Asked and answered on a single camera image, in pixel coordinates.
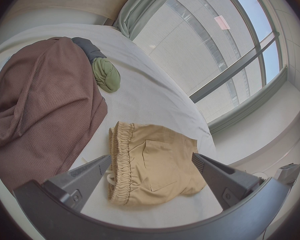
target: window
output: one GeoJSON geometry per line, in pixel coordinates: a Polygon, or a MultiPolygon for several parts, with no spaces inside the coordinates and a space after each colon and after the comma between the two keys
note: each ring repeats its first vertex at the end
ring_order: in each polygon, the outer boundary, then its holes
{"type": "Polygon", "coordinates": [[[257,0],[239,1],[243,4],[235,5],[232,0],[167,0],[133,40],[190,96],[207,122],[260,90],[265,84],[264,70],[267,80],[279,72],[274,43],[259,58],[251,57],[259,39],[267,37],[264,45],[274,40],[262,7],[257,0]],[[251,30],[243,8],[248,15],[262,12],[267,24],[256,23],[255,17],[251,30]],[[249,63],[240,66],[247,59],[249,63]]]}

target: window pane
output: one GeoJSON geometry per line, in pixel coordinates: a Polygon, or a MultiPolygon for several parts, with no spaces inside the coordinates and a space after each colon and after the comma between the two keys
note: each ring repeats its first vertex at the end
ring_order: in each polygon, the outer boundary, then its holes
{"type": "MultiPolygon", "coordinates": [[[[167,0],[134,42],[189,96],[254,47],[230,0],[167,0]]],[[[252,67],[260,72],[258,63],[252,67]]],[[[259,75],[253,81],[261,83],[259,75]]],[[[238,78],[241,83],[250,81],[249,74],[238,78]]],[[[236,82],[227,88],[237,106],[236,82]]]]}
{"type": "Polygon", "coordinates": [[[258,0],[238,0],[250,18],[259,41],[272,32],[268,18],[258,0]]]}
{"type": "Polygon", "coordinates": [[[196,103],[207,123],[234,109],[262,88],[262,83],[257,80],[261,78],[261,72],[255,70],[256,66],[259,66],[258,58],[196,103]]]}
{"type": "Polygon", "coordinates": [[[270,82],[280,71],[279,68],[279,56],[276,42],[273,42],[264,52],[263,52],[264,66],[265,66],[265,76],[267,83],[270,82]]]}

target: green clothing bundle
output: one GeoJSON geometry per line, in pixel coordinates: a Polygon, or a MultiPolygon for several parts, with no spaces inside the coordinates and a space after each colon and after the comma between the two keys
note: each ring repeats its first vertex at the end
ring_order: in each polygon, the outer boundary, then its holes
{"type": "Polygon", "coordinates": [[[91,66],[96,83],[101,89],[113,93],[120,88],[120,74],[107,58],[94,58],[91,66]]]}

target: gray plastic device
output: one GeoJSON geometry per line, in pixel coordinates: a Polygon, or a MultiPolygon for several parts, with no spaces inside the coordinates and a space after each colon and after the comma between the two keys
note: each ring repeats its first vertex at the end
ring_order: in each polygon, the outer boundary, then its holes
{"type": "Polygon", "coordinates": [[[201,154],[194,153],[192,162],[223,212],[184,226],[131,228],[81,214],[111,164],[109,155],[52,177],[42,185],[29,181],[13,194],[29,221],[47,240],[255,240],[275,218],[300,172],[299,164],[289,164],[281,167],[275,178],[263,180],[201,154]]]}

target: blue sky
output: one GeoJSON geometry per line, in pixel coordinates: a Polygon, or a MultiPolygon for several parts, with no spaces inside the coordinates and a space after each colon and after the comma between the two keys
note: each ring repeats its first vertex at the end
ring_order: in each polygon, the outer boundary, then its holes
{"type": "MultiPolygon", "coordinates": [[[[270,23],[257,0],[238,0],[248,14],[256,30],[259,41],[272,32],[270,23]]],[[[279,58],[276,43],[272,43],[263,53],[267,83],[279,73],[279,58]]]]}

